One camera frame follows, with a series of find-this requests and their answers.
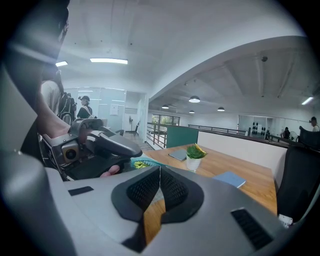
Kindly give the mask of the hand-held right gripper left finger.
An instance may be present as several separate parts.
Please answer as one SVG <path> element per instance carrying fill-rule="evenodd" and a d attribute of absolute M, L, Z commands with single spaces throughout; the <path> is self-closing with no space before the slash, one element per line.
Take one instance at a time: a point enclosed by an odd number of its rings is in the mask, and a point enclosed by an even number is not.
<path fill-rule="evenodd" d="M 46 169 L 50 196 L 55 204 L 54 238 L 58 256 L 159 256 L 161 245 L 146 243 L 144 211 L 150 204 L 143 187 L 160 183 L 158 167 L 104 178 L 62 181 Z"/>

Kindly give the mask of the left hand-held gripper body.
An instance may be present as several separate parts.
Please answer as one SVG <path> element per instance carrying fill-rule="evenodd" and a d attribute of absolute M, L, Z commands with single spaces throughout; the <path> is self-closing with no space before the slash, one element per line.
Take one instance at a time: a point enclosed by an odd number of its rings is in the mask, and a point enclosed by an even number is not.
<path fill-rule="evenodd" d="M 85 126 L 87 129 L 95 131 L 102 125 L 103 121 L 101 119 L 77 119 L 72 123 L 67 134 L 56 138 L 49 138 L 46 134 L 43 136 L 48 159 L 58 170 L 63 180 L 75 181 L 67 176 L 67 169 L 98 156 L 87 149 L 86 142 L 79 142 L 80 128 Z"/>

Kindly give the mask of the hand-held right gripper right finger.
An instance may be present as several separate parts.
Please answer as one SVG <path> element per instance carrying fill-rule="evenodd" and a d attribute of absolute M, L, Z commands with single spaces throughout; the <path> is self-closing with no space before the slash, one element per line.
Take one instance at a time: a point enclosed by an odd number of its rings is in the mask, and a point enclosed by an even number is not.
<path fill-rule="evenodd" d="M 148 256 L 272 255 L 287 233 L 276 215 L 225 182 L 163 166 L 160 187 L 166 211 Z"/>

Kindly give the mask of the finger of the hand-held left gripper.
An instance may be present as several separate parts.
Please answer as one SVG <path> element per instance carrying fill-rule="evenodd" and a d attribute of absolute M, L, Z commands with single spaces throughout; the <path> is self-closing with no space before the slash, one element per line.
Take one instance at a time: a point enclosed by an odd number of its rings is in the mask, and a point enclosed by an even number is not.
<path fill-rule="evenodd" d="M 121 156 L 111 155 L 109 158 L 94 156 L 84 160 L 74 167 L 66 169 L 66 175 L 73 180 L 85 180 L 99 178 L 104 172 L 112 166 L 124 166 L 126 159 Z"/>
<path fill-rule="evenodd" d="M 91 131 L 86 137 L 86 148 L 101 156 L 113 154 L 135 158 L 140 157 L 143 153 L 137 143 L 109 129 Z"/>

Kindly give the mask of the person's left hand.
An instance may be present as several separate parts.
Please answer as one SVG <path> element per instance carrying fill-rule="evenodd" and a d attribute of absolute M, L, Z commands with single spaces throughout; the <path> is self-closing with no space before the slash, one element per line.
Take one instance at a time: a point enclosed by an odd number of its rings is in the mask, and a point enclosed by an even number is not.
<path fill-rule="evenodd" d="M 79 131 L 79 142 L 81 144 L 84 144 L 86 142 L 86 139 L 87 139 L 87 135 L 89 133 L 91 133 L 93 130 L 92 129 L 89 129 L 89 128 L 86 128 L 85 126 L 82 126 L 80 128 L 80 131 Z M 120 166 L 119 165 L 113 165 L 111 166 L 107 171 L 105 171 L 104 173 L 102 173 L 100 175 L 100 178 L 104 178 L 104 177 L 109 177 L 109 176 L 112 176 L 112 175 L 115 175 L 117 174 L 118 172 L 120 171 Z"/>

